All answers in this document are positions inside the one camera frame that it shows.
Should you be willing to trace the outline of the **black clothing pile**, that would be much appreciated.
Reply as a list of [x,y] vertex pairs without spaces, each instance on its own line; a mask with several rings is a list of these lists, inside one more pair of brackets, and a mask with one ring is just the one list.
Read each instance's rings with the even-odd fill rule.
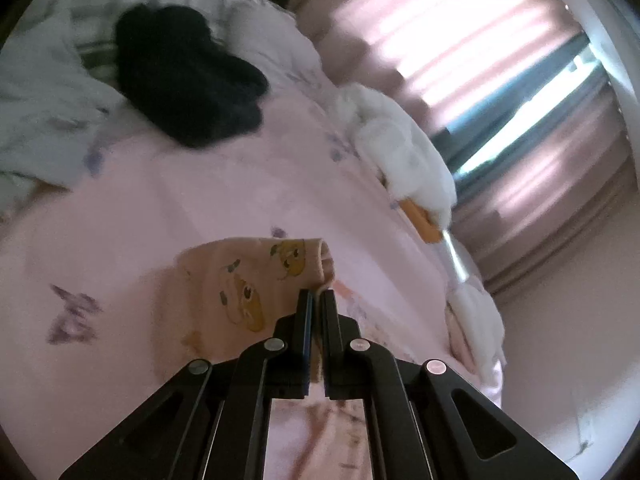
[[269,82],[213,40],[187,6],[139,4],[115,25],[117,88],[171,139],[200,150],[262,125]]

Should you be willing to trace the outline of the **white fluffy pink-lined garment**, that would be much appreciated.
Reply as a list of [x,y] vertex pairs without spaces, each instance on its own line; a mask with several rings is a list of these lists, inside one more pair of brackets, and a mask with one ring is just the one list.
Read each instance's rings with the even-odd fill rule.
[[475,277],[457,284],[447,295],[446,322],[454,356],[484,385],[503,365],[504,325],[495,301]]

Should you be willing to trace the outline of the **grey plaid quilt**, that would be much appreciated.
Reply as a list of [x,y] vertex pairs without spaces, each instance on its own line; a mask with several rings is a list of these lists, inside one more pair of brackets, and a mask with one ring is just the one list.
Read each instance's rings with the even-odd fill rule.
[[43,185],[72,188],[98,170],[102,124],[131,105],[116,84],[122,14],[139,4],[187,6],[230,53],[221,43],[224,21],[237,4],[257,1],[35,0],[1,52],[2,207],[26,202]]

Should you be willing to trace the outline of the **pink floral bed sheet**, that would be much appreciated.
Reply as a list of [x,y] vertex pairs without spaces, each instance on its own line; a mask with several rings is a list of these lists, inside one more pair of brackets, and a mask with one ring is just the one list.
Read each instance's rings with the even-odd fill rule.
[[444,260],[306,96],[204,151],[130,108],[106,128],[99,174],[37,198],[1,239],[1,425],[35,477],[58,478],[194,358],[177,260],[216,240],[270,240],[268,294],[288,280],[282,249],[324,240],[338,307],[368,338],[463,370]]

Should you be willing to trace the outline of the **peach cartoon print garment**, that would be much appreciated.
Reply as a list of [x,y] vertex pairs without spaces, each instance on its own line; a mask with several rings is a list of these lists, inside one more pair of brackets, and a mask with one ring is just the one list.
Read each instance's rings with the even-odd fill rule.
[[226,238],[182,252],[155,307],[156,378],[166,382],[195,359],[237,358],[296,311],[302,289],[317,295],[334,276],[320,238]]

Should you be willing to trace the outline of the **pink window curtain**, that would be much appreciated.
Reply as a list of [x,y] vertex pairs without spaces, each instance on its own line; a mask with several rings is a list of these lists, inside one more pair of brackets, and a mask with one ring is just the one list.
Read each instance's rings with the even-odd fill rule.
[[636,184],[613,78],[563,0],[294,0],[336,84],[394,99],[456,181],[497,295],[585,245]]

